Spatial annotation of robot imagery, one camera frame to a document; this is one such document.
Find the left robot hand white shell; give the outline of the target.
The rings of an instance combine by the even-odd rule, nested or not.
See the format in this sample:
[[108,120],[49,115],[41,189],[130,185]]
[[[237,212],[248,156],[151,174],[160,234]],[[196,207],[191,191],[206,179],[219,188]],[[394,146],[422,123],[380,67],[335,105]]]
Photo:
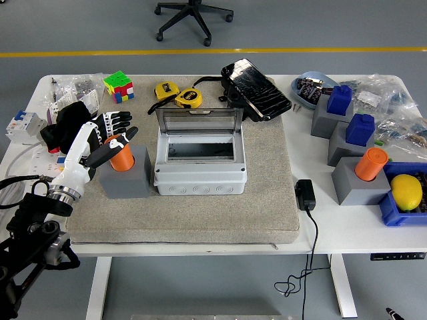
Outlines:
[[138,132],[129,111],[102,113],[81,126],[66,155],[64,168],[51,182],[47,196],[78,201],[96,168],[123,151]]

